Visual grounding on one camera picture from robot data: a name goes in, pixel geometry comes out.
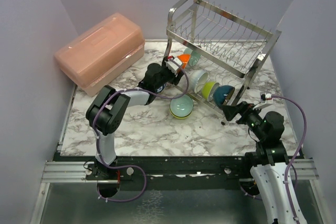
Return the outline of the dark teal beige bowl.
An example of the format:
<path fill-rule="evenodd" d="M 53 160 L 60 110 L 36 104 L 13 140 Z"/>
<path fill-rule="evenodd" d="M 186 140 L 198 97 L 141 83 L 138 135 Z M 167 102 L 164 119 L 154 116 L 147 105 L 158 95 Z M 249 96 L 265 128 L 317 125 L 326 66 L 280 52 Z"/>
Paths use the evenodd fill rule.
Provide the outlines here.
<path fill-rule="evenodd" d="M 235 87 L 233 86 L 224 85 L 218 87 L 213 94 L 213 100 L 216 106 L 220 108 L 225 103 L 225 101 L 230 100 L 234 92 Z"/>

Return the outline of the white grey bottom bowl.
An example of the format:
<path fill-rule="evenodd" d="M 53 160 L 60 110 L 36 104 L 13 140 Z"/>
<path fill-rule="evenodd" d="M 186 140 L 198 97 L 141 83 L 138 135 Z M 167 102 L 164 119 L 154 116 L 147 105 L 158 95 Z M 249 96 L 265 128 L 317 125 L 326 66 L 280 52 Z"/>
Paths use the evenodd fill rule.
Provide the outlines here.
<path fill-rule="evenodd" d="M 189 89 L 194 93 L 202 90 L 208 79 L 208 72 L 205 70 L 195 70 L 188 75 Z"/>

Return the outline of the stainless steel dish rack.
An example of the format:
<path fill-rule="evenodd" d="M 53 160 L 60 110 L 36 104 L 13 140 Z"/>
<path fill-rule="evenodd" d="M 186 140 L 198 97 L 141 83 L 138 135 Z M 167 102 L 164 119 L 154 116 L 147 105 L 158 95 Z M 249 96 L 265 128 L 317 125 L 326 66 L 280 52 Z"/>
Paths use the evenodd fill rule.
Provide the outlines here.
<path fill-rule="evenodd" d="M 208 79 L 235 87 L 228 105 L 239 103 L 250 89 L 281 32 L 266 30 L 209 0 L 179 0 L 167 16 L 167 47 L 173 42 L 197 53 L 192 70 L 205 69 Z"/>

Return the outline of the white orange bowl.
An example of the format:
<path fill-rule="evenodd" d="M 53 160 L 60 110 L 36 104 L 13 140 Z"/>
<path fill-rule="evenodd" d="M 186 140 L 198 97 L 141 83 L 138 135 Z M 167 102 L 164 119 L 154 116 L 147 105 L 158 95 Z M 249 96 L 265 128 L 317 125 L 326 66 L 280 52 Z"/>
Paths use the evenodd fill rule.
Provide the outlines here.
<path fill-rule="evenodd" d="M 190 60 L 191 55 L 190 54 L 182 54 L 179 55 L 178 58 L 182 62 L 182 68 L 185 69 L 187 66 L 189 60 Z"/>

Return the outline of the grey patterned bowl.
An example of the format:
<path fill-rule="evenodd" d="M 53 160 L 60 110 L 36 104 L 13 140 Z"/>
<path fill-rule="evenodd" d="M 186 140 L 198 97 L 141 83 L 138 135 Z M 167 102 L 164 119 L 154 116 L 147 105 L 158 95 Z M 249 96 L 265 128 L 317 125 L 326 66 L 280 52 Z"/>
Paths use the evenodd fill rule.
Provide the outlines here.
<path fill-rule="evenodd" d="M 193 107 L 193 100 L 187 95 L 183 95 L 182 97 L 171 100 L 170 102 L 170 111 L 177 116 L 188 115 L 193 111 Z"/>

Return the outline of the lime green white bowl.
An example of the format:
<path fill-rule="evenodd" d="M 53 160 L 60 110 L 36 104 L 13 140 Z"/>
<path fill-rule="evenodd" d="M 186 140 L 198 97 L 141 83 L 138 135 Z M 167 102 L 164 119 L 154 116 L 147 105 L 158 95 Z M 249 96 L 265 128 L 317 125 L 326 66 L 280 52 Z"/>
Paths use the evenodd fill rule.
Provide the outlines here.
<path fill-rule="evenodd" d="M 219 87 L 219 83 L 216 81 L 210 81 L 204 84 L 202 88 L 202 96 L 206 101 L 210 101 L 214 92 Z"/>

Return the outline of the mint green brown-rimmed bowl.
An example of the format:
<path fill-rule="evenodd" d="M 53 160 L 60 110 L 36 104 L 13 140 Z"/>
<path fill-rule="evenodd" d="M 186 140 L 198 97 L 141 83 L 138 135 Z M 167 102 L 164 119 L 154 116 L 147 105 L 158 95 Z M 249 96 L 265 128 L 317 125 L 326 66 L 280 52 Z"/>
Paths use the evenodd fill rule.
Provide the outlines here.
<path fill-rule="evenodd" d="M 195 50 L 191 50 L 190 48 L 186 48 L 184 50 L 184 54 L 187 54 L 187 55 L 190 55 L 190 59 L 189 59 L 189 62 L 188 62 L 188 65 L 190 67 L 193 67 L 195 65 L 197 65 L 201 55 L 196 52 Z"/>

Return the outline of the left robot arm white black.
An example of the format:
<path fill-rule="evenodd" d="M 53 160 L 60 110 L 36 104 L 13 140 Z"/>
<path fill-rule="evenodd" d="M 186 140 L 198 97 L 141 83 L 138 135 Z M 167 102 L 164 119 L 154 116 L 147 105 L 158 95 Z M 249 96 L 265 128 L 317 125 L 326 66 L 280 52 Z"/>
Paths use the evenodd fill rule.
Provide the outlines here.
<path fill-rule="evenodd" d="M 187 76 L 183 63 L 177 57 L 164 57 L 161 64 L 148 65 L 144 78 L 138 86 L 132 89 L 116 90 L 104 86 L 86 111 L 89 121 L 96 135 L 96 160 L 100 163 L 98 173 L 104 179 L 115 175 L 116 166 L 113 162 L 117 155 L 114 148 L 114 133 L 118 129 L 127 108 L 137 105 L 149 105 L 155 98 L 174 100 L 175 97 L 161 95 L 168 83 L 177 85 L 183 76 Z"/>

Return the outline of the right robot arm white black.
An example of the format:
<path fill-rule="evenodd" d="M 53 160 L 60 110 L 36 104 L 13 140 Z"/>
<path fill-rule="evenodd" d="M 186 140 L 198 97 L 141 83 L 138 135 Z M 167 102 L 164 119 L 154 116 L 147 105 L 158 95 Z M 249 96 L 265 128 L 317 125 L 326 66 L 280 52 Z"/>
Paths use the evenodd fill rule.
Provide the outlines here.
<path fill-rule="evenodd" d="M 245 153 L 241 171 L 254 179 L 268 223 L 306 223 L 289 171 L 294 159 L 288 157 L 280 139 L 285 129 L 284 117 L 276 111 L 261 117 L 259 105 L 247 102 L 222 105 L 221 109 L 228 121 L 240 115 L 236 123 L 248 126 L 258 138 L 255 152 Z"/>

